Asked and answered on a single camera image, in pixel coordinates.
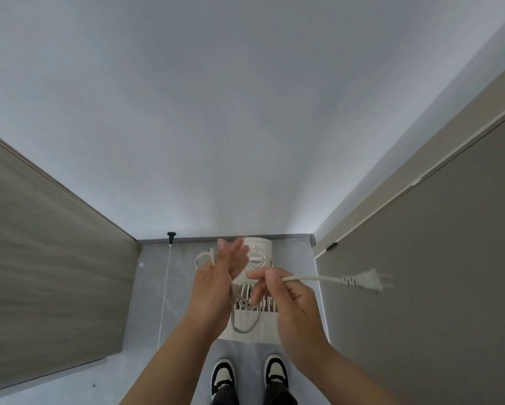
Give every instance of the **person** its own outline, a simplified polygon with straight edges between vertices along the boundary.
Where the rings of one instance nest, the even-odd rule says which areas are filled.
[[[196,272],[187,312],[135,381],[121,405],[190,404],[211,344],[225,329],[231,311],[230,283],[248,262],[243,238],[231,245],[218,240],[215,266]],[[387,390],[333,348],[324,333],[314,291],[299,281],[283,283],[291,273],[281,268],[247,272],[258,280],[250,303],[265,292],[278,310],[280,342],[288,357],[333,405],[397,404]],[[217,362],[211,378],[213,405],[237,405],[237,375],[229,360]],[[288,374],[279,356],[264,366],[265,405],[297,404],[289,392]]]

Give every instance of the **shoe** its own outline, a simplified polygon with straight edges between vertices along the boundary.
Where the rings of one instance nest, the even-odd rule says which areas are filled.
[[[267,388],[273,381],[282,382],[288,388],[288,372],[286,372],[283,359],[276,354],[267,357],[264,364],[265,387]]]
[[[230,360],[223,358],[217,361],[211,373],[211,399],[226,385],[235,389],[235,369]]]

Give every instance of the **person's right hand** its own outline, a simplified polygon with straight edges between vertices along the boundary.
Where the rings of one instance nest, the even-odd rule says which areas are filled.
[[[250,304],[258,304],[269,291],[279,310],[279,337],[286,353],[303,374],[315,372],[333,348],[322,327],[314,290],[297,280],[284,283],[281,278],[293,274],[281,268],[264,267],[246,275],[258,280]]]

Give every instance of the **black pants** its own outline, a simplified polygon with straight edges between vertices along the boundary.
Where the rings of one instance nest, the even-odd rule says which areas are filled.
[[[237,392],[226,385],[218,390],[211,405],[239,405]],[[282,382],[271,382],[265,389],[264,405],[297,405],[297,401]]]

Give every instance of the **gray tile floor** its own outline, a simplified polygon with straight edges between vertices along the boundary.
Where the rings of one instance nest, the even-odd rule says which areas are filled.
[[[115,405],[123,398],[157,349],[161,305],[164,310],[161,344],[183,317],[192,290],[194,259],[201,251],[215,244],[175,244],[164,295],[164,281],[168,263],[168,246],[145,246],[138,263],[130,304],[127,331],[120,354],[108,357],[104,363],[81,372],[0,398],[0,405],[10,404],[97,404]],[[273,263],[295,274],[313,275],[316,272],[308,238],[273,241]],[[310,284],[317,293],[319,286]],[[281,354],[282,347],[217,340],[211,350],[198,381],[193,404],[209,404],[209,378],[215,362],[230,358],[238,379],[238,395],[242,405],[262,403],[262,368],[265,358]],[[293,365],[289,365],[290,390],[300,403],[327,403],[323,395]]]

